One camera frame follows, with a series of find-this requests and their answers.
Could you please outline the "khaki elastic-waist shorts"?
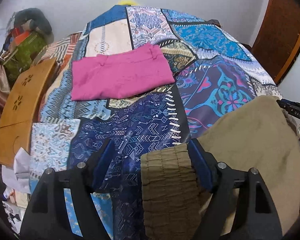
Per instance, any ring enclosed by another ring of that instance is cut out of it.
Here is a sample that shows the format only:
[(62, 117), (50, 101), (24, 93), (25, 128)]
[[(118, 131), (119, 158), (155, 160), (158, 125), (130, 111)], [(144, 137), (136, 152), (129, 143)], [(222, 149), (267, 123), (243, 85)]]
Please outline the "khaki elastic-waist shorts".
[(298, 218), (300, 143), (275, 96), (141, 157), (149, 239), (284, 239)]

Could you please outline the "crumpled white paper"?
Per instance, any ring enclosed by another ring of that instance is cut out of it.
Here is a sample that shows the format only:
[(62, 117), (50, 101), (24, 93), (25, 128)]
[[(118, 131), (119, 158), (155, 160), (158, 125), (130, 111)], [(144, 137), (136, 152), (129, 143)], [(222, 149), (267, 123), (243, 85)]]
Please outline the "crumpled white paper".
[(3, 183), (18, 192), (30, 194), (30, 155), (21, 147), (14, 156), (13, 167), (1, 167)]

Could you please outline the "brown wooden door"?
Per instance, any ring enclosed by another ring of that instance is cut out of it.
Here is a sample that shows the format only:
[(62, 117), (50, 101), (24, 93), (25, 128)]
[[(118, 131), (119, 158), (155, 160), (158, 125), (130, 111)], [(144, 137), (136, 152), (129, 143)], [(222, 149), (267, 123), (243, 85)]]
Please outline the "brown wooden door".
[(278, 85), (300, 54), (300, 7), (294, 0), (269, 0), (252, 54)]

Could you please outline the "blue patchwork bedspread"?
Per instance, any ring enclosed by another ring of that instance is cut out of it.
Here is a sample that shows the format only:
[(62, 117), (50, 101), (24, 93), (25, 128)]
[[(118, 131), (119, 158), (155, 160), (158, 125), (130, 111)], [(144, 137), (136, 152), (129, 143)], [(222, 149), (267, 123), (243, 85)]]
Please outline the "blue patchwork bedspread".
[(47, 45), (58, 72), (32, 125), (30, 188), (48, 167), (74, 167), (113, 139), (92, 196), (112, 239), (145, 239), (141, 156), (201, 136), (275, 82), (247, 48), (186, 13), (115, 5), (81, 33)]

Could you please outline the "green patterned storage bag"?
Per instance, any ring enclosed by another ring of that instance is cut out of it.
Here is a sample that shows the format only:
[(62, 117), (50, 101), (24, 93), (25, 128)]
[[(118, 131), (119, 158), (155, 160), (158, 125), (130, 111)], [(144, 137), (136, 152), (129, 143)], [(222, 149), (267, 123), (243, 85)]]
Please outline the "green patterned storage bag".
[(18, 76), (28, 70), (36, 56), (46, 46), (44, 38), (37, 32), (32, 32), (3, 61), (7, 79), (14, 84)]

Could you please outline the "folded pink pants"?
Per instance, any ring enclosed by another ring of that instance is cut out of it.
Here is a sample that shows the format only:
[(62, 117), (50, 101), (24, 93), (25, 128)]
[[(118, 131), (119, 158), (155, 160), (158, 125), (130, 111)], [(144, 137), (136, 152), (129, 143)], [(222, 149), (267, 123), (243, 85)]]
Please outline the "folded pink pants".
[(125, 53), (74, 61), (71, 100), (125, 99), (172, 83), (174, 77), (160, 47), (147, 43)]

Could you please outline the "grey plush pillow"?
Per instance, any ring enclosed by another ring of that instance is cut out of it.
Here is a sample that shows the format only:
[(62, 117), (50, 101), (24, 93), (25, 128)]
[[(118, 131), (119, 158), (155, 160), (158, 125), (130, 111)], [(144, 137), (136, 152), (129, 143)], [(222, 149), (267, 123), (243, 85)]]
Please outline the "grey plush pillow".
[(14, 27), (22, 27), (25, 31), (37, 31), (43, 35), (52, 33), (50, 22), (38, 8), (18, 11), (14, 16)]

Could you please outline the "yellow curved foam tube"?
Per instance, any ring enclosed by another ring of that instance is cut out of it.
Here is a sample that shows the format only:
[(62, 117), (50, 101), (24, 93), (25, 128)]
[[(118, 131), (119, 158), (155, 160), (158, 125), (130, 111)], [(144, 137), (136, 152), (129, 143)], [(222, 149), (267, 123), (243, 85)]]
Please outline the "yellow curved foam tube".
[(126, 5), (126, 6), (138, 6), (140, 3), (138, 3), (135, 0), (119, 0), (118, 5)]

